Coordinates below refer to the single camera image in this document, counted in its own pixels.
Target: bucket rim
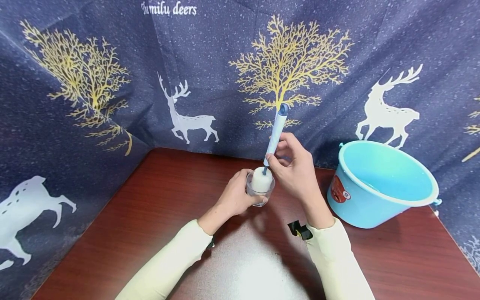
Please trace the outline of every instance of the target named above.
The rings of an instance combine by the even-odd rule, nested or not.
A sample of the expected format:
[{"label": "bucket rim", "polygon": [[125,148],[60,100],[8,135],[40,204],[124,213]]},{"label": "bucket rim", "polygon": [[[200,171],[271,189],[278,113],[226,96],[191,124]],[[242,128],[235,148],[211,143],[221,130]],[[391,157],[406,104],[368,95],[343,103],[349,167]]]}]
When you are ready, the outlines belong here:
[{"label": "bucket rim", "polygon": [[[432,192],[425,199],[416,200],[416,201],[409,201],[409,200],[402,200],[402,199],[398,199],[398,198],[394,198],[394,197],[385,195],[385,194],[383,194],[379,191],[376,191],[373,188],[369,187],[368,185],[363,183],[360,179],[358,179],[355,175],[353,175],[352,171],[350,171],[350,169],[345,164],[344,152],[346,151],[347,148],[349,148],[350,146],[355,145],[355,144],[376,144],[377,146],[389,148],[390,150],[396,151],[396,152],[400,153],[401,155],[412,159],[414,162],[416,162],[419,165],[419,167],[425,172],[425,174],[428,176],[428,178],[432,182]],[[437,183],[437,180],[435,179],[435,177],[432,175],[432,173],[421,162],[419,162],[416,158],[414,158],[410,154],[405,153],[402,150],[396,149],[396,148],[394,148],[390,145],[385,145],[383,143],[374,142],[374,141],[352,141],[352,142],[348,142],[348,143],[344,144],[343,146],[341,146],[340,151],[338,153],[338,160],[340,162],[340,166],[342,167],[343,171],[358,186],[360,186],[362,189],[366,190],[367,192],[371,192],[372,194],[374,194],[376,196],[379,196],[381,198],[384,198],[384,199],[386,199],[388,201],[391,201],[393,203],[406,205],[406,206],[410,206],[410,207],[420,207],[420,206],[430,205],[438,198],[438,194],[439,194],[438,183]]]}]

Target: person's right hand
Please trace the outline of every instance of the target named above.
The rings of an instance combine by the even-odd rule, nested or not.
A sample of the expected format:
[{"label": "person's right hand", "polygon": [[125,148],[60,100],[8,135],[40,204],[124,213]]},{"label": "person's right hand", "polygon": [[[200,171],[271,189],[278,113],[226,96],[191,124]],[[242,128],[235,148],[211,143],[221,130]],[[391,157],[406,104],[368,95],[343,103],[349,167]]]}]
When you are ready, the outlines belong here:
[{"label": "person's right hand", "polygon": [[321,197],[312,155],[303,148],[293,133],[283,132],[280,135],[275,155],[267,154],[267,160],[280,184],[293,197],[302,202],[312,197]]},{"label": "person's right hand", "polygon": [[270,168],[284,189],[300,200],[308,223],[317,229],[333,226],[335,220],[318,187],[310,152],[292,133],[284,132],[275,155],[267,155]]}]

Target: red label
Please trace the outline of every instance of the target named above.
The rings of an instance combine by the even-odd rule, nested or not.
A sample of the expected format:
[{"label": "red label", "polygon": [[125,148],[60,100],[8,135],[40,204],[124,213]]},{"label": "red label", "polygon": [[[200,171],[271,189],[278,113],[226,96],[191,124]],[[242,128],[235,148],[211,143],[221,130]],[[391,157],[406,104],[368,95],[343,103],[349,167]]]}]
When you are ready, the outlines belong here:
[{"label": "red label", "polygon": [[340,178],[337,175],[333,177],[332,188],[330,189],[330,194],[332,198],[338,203],[343,203],[346,200],[350,199],[350,194],[343,187]]}]

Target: wooden table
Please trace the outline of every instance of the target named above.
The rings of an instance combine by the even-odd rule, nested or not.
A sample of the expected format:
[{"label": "wooden table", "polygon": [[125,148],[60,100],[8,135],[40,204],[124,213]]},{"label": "wooden table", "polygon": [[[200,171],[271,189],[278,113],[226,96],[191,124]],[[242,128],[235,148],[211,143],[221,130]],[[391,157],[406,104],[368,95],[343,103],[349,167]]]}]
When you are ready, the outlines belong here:
[{"label": "wooden table", "polygon": [[[120,188],[34,299],[113,299],[188,221],[212,206],[230,177],[261,162],[156,149]],[[318,169],[326,191],[333,171]],[[305,222],[277,185],[270,202],[228,221],[216,246],[186,272],[172,300],[324,299],[306,246],[287,223]],[[480,299],[480,279],[428,207],[377,228],[346,225],[377,300]]]}]

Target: blue handle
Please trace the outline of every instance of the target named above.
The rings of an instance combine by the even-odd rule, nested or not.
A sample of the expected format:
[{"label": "blue handle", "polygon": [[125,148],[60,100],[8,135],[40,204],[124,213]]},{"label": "blue handle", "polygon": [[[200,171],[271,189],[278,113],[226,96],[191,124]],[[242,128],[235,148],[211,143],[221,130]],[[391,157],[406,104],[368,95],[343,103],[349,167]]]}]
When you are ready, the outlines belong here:
[{"label": "blue handle", "polygon": [[[280,135],[283,131],[283,126],[285,125],[285,120],[287,119],[288,114],[288,105],[282,103],[280,109],[275,117],[275,121],[272,129],[272,136],[270,137],[270,142],[268,143],[268,148],[266,153],[275,153],[278,140],[280,140]],[[264,166],[269,167],[268,160],[264,159]]]},{"label": "blue handle", "polygon": [[440,204],[442,204],[443,200],[442,199],[435,199],[432,204],[435,205],[435,206],[439,206]]}]

